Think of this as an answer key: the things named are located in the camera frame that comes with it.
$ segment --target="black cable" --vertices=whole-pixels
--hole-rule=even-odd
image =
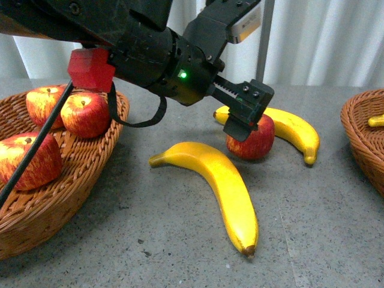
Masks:
[[[4,185],[4,188],[2,189],[0,193],[0,209],[4,205],[5,201],[7,200],[8,196],[12,192],[12,189],[20,179],[21,175],[27,168],[28,164],[31,162],[33,156],[36,154],[37,150],[39,149],[41,143],[47,136],[49,130],[51,129],[54,121],[58,117],[64,103],[70,96],[71,92],[73,90],[73,84],[72,80],[68,83],[67,87],[64,89],[64,92],[62,93],[59,101],[53,108],[51,114],[49,115],[46,123],[41,128],[38,136],[35,139],[35,142],[31,145],[31,148],[28,150],[28,152],[25,154],[23,160],[20,162],[16,170],[13,172],[10,180]]]

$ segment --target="red apple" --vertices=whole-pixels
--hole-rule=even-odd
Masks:
[[[0,141],[0,180],[7,183],[38,132],[22,133]],[[40,187],[61,174],[62,159],[56,139],[48,134],[15,185],[16,190]]]
[[[257,160],[268,154],[275,140],[275,124],[271,117],[263,114],[258,126],[243,142],[227,135],[228,150],[244,160]]]
[[[79,92],[68,97],[61,109],[66,129],[81,138],[97,137],[109,128],[108,104],[98,93]]]
[[[42,127],[47,121],[56,103],[59,101],[65,86],[44,86],[31,90],[26,95],[26,108],[29,117],[37,126]],[[52,125],[52,129],[63,127],[60,115]]]

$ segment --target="banana stem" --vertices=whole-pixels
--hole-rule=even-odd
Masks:
[[[149,158],[148,163],[152,168],[164,164],[164,153],[153,155],[151,158]]]

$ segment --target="banana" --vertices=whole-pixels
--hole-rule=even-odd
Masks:
[[[224,125],[228,119],[228,107],[222,106],[214,112],[217,122]],[[275,108],[267,107],[264,114],[271,117],[275,124],[275,135],[292,143],[304,154],[304,162],[313,165],[320,147],[317,131],[304,119]]]
[[[235,165],[219,150],[197,142],[181,142],[149,159],[151,167],[172,164],[202,175],[212,187],[227,233],[238,251],[254,256],[259,226],[248,190]]]
[[[380,116],[374,116],[371,117],[368,120],[368,125],[370,127],[379,127],[379,126],[384,126],[384,114]]]

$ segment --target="woven basket rim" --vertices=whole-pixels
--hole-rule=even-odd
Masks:
[[[364,151],[368,152],[372,156],[377,157],[378,159],[384,161],[384,154],[382,154],[379,150],[376,149],[359,131],[359,129],[354,125],[355,119],[352,115],[353,108],[363,102],[369,101],[374,98],[384,97],[384,95],[378,95],[377,93],[384,93],[384,89],[372,89],[367,90],[362,93],[356,94],[354,97],[348,99],[346,103],[343,105],[341,110],[341,122],[346,129],[346,133],[352,139],[357,140],[361,143],[361,147]]]

